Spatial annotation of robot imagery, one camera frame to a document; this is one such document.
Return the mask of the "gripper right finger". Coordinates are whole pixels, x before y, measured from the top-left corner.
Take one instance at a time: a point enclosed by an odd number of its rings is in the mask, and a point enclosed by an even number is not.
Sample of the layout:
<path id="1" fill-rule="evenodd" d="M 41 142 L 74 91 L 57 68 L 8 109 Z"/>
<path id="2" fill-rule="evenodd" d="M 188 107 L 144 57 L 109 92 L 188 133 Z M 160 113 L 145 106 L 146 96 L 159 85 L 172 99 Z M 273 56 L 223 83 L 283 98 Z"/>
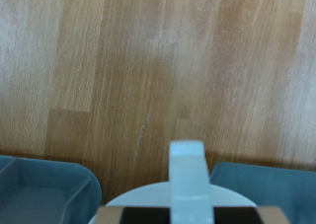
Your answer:
<path id="1" fill-rule="evenodd" d="M 215 207 L 215 224 L 290 224 L 276 206 Z"/>

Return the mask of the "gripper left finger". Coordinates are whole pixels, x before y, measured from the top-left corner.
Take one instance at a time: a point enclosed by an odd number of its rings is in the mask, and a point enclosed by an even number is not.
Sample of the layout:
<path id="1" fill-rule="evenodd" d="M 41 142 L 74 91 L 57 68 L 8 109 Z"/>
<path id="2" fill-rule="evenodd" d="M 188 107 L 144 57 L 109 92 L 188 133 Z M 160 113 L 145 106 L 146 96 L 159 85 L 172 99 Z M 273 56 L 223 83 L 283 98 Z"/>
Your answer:
<path id="1" fill-rule="evenodd" d="M 103 206 L 94 224 L 171 224 L 167 207 Z"/>

